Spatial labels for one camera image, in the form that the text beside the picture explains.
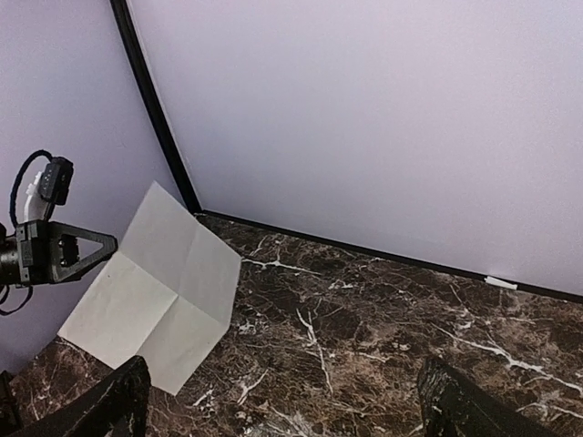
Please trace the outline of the white letter paper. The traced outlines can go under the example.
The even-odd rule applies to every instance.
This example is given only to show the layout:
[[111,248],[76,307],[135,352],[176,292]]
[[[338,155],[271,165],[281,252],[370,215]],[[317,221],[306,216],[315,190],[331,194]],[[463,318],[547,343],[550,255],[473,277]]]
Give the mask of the white letter paper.
[[240,255],[153,183],[58,334],[115,369],[138,355],[176,395],[230,326]]

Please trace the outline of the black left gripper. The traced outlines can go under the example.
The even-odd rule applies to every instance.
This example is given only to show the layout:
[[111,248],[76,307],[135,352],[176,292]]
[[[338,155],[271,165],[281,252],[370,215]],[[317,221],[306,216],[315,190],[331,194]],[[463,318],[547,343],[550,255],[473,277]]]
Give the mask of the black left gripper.
[[15,241],[23,286],[79,281],[118,249],[112,235],[43,220],[18,225]]

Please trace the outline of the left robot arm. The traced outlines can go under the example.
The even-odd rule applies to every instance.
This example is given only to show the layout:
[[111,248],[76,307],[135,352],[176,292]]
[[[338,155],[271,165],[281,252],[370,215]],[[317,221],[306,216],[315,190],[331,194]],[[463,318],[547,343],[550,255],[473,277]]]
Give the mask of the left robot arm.
[[29,287],[78,281],[111,259],[118,240],[71,225],[34,220],[1,239],[1,283]]

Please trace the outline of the white tape scrap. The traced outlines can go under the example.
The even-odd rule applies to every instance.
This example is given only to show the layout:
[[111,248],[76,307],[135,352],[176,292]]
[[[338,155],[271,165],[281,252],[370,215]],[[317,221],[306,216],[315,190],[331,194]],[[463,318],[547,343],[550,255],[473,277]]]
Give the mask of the white tape scrap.
[[486,276],[484,278],[484,281],[486,284],[495,286],[495,287],[499,287],[499,288],[503,288],[503,289],[507,289],[507,290],[517,290],[518,286],[515,283],[510,283],[507,281],[504,281],[502,279],[498,279],[495,277],[491,277],[491,276]]

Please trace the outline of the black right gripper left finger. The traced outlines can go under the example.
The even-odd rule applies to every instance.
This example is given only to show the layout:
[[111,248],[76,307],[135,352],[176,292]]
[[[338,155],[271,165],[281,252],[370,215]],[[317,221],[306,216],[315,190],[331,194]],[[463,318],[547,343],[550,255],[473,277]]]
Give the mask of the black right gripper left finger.
[[133,356],[66,407],[13,432],[14,436],[144,436],[151,379]]

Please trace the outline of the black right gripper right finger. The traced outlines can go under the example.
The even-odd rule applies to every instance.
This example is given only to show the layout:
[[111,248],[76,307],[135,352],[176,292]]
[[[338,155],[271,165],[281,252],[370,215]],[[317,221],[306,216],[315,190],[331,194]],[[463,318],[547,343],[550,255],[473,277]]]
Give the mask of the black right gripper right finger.
[[514,412],[437,357],[424,361],[417,390],[425,436],[552,437],[548,428]]

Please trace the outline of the black corner frame post left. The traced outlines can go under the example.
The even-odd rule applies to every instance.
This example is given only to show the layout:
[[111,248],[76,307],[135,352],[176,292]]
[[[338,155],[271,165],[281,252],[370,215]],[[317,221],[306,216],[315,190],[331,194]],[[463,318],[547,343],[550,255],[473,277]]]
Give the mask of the black corner frame post left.
[[191,214],[203,212],[189,174],[180,156],[178,146],[172,135],[168,120],[159,101],[157,91],[148,70],[147,62],[138,41],[128,2],[111,0],[110,5],[124,46],[128,62],[138,86],[150,124],[154,129],[159,147],[166,159],[171,176]]

